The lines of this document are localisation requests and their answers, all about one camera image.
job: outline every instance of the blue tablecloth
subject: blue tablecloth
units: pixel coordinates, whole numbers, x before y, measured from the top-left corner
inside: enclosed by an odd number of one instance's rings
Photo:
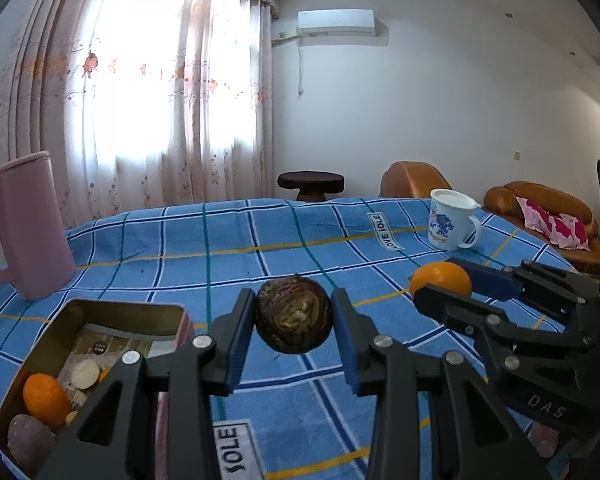
[[[399,250],[380,243],[372,212],[384,215]],[[478,214],[484,228],[475,250],[436,250],[427,241],[428,217],[428,200],[264,199],[139,210],[75,228],[67,234],[78,271],[67,286],[43,300],[23,301],[11,285],[0,285],[0,404],[30,348],[71,298],[179,303],[202,333],[232,309],[241,288],[258,290],[268,279],[293,273],[317,280],[329,294],[345,287],[381,333],[414,351],[456,349],[484,374],[469,339],[416,311],[406,290],[414,270],[450,256],[496,268],[522,259],[571,266],[538,238],[485,212]],[[521,326],[562,329],[517,301],[492,303]],[[218,431],[237,431],[248,447],[240,455],[249,462],[247,472],[269,480],[363,478],[374,406],[373,398],[357,398],[345,384],[333,333],[301,356],[277,354],[255,335],[237,391],[213,403]],[[422,478],[429,479],[424,397],[420,412]],[[526,429],[529,421],[515,416]],[[223,465],[231,466],[237,455],[225,458]]]

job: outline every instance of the curtain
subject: curtain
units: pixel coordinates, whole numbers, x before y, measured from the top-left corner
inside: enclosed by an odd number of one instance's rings
[[[67,227],[272,196],[274,0],[36,4],[0,158],[52,152]]]

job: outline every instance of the leather armchair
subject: leather armchair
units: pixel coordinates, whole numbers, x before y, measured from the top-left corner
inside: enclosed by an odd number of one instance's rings
[[[492,187],[484,196],[484,210],[497,214],[516,227],[540,238],[548,243],[546,237],[537,231],[525,228],[525,218],[516,197],[527,198],[553,215],[565,213],[581,219],[589,239],[590,251],[568,251],[554,249],[560,253],[573,267],[580,272],[600,274],[600,240],[598,240],[598,223],[593,218],[589,206],[582,200],[542,184],[533,182],[509,182],[501,187]]]
[[[452,189],[452,187],[442,173],[426,162],[394,162],[382,176],[380,196],[429,198],[432,189]]]

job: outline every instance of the dark brown stool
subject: dark brown stool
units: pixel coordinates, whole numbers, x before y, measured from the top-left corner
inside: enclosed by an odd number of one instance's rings
[[[324,202],[325,193],[342,193],[344,177],[325,171],[289,171],[278,177],[278,185],[283,189],[299,189],[298,198],[302,202]]]

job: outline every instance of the air conditioner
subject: air conditioner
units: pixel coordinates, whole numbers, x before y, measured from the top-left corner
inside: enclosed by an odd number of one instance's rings
[[[299,36],[375,36],[376,18],[368,9],[298,12]]]

